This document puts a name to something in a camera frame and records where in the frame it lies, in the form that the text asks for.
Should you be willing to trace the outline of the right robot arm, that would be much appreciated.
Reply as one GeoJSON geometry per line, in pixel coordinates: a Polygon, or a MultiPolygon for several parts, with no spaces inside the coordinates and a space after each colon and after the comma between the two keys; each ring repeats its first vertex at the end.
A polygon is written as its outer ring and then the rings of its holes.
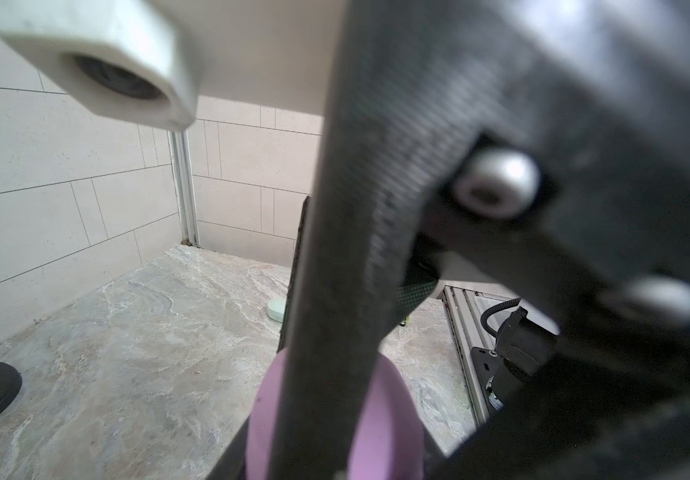
{"type": "Polygon", "coordinates": [[[422,239],[518,309],[436,479],[690,479],[690,1],[351,1],[268,475],[349,470],[422,239]]]}

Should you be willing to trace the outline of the purple earbud charging case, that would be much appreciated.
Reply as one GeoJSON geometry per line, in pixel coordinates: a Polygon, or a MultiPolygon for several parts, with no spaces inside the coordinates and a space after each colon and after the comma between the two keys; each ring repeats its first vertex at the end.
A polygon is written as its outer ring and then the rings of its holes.
{"type": "MultiPolygon", "coordinates": [[[[248,423],[246,476],[267,477],[287,351],[271,363],[248,423]]],[[[377,357],[347,463],[349,479],[421,479],[424,430],[396,366],[377,357]]]]}

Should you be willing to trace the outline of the green earbud charging case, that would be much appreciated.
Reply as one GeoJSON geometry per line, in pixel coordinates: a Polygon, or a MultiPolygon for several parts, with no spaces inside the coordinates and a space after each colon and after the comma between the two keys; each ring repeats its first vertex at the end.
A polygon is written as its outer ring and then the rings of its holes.
{"type": "Polygon", "coordinates": [[[282,323],[285,318],[286,299],[275,298],[270,300],[266,306],[267,317],[275,322],[282,323]]]}

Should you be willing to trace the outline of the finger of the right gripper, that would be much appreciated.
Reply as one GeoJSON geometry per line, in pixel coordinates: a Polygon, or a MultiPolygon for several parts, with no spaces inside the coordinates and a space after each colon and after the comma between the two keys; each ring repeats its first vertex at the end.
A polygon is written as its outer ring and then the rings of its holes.
{"type": "Polygon", "coordinates": [[[346,470],[422,240],[560,328],[437,479],[690,479],[690,1],[352,1],[272,479],[346,470]]]}
{"type": "Polygon", "coordinates": [[[297,267],[298,267],[298,263],[299,263],[300,254],[302,251],[302,241],[303,241],[303,237],[304,237],[304,228],[305,228],[307,211],[308,211],[308,206],[309,206],[310,200],[311,200],[311,196],[308,195],[304,199],[304,201],[302,203],[302,207],[301,207],[300,220],[299,220],[298,230],[297,230],[297,238],[295,240],[294,255],[293,255],[293,260],[292,260],[289,285],[288,285],[287,296],[286,296],[285,307],[284,307],[284,314],[283,314],[283,319],[282,319],[282,326],[280,329],[280,337],[279,337],[278,348],[277,348],[278,352],[283,350],[286,347],[286,343],[287,343],[287,333],[289,330],[289,326],[291,324],[290,314],[291,314],[291,309],[292,309],[292,300],[294,297],[297,267]]]}

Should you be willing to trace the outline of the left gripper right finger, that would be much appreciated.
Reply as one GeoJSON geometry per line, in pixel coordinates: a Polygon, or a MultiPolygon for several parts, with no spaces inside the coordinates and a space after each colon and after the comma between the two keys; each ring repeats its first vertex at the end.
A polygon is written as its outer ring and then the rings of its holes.
{"type": "Polygon", "coordinates": [[[423,473],[431,474],[446,456],[427,428],[423,429],[423,473]]]}

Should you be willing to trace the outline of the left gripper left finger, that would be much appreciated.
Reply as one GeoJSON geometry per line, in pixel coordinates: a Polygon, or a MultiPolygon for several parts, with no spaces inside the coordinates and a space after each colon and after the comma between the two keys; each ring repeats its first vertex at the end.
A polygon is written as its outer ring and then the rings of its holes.
{"type": "Polygon", "coordinates": [[[245,420],[216,465],[206,476],[207,480],[246,480],[246,445],[248,420],[245,420]]]}

